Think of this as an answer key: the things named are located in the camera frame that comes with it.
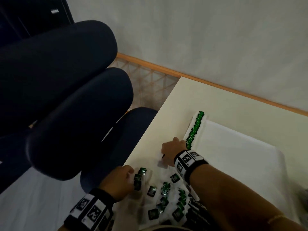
wall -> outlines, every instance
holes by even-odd
[[[67,0],[118,51],[308,111],[308,0]]]

tabletop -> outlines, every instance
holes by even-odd
[[[308,117],[181,77],[125,162],[159,159],[161,144],[182,139],[192,116],[208,119],[277,147],[284,153],[290,183],[308,188]]]

black chair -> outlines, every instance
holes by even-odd
[[[133,101],[129,77],[121,69],[106,69],[116,54],[111,29],[98,21],[75,23],[2,48],[0,151],[9,152],[3,155],[19,152],[23,159],[16,157],[15,162],[25,162],[26,155],[32,167],[59,180],[82,171],[85,192],[123,165],[157,111],[127,112]],[[17,151],[12,138],[18,134]],[[0,189],[16,179],[16,173],[8,179],[12,171],[4,157],[0,180],[6,184]]]

chair seat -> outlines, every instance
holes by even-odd
[[[86,193],[97,187],[110,171],[125,163],[156,113],[154,109],[136,108],[118,121],[101,143],[100,158],[93,159],[81,171],[80,183]]]

wooden trim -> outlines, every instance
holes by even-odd
[[[241,91],[234,90],[232,88],[228,88],[228,87],[221,86],[221,85],[218,85],[218,84],[215,84],[215,83],[212,83],[212,82],[200,79],[200,78],[196,78],[196,77],[193,77],[191,75],[187,75],[187,74],[175,71],[175,70],[171,70],[171,69],[168,69],[168,68],[165,68],[165,67],[162,67],[162,66],[158,66],[158,65],[155,65],[153,63],[146,62],[146,61],[143,61],[141,59],[134,58],[134,57],[122,54],[122,53],[118,53],[117,57],[124,59],[126,61],[129,61],[129,62],[139,64],[141,66],[159,71],[161,73],[169,74],[169,75],[172,75],[172,76],[178,77],[178,78],[180,78],[180,77],[189,78],[189,79],[192,79],[192,80],[195,80],[195,81],[198,81],[198,82],[201,82],[201,83],[205,83],[205,84],[213,86],[213,87],[220,88],[222,90],[226,90],[226,91],[238,94],[238,95],[242,95],[242,96],[245,96],[245,97],[248,97],[248,98],[269,104],[269,105],[273,105],[273,106],[281,108],[281,109],[289,110],[289,111],[294,112],[294,113],[298,113],[298,114],[301,114],[301,115],[304,115],[304,116],[308,116],[308,112],[303,111],[301,109],[296,109],[296,108],[288,107],[288,106],[285,106],[285,105],[282,105],[282,104],[278,104],[278,103],[275,103],[275,102],[272,102],[272,101],[269,101],[269,100],[266,100],[266,99],[263,99],[263,98],[260,98],[260,97],[257,97],[257,96],[253,96],[253,95],[241,92]]]

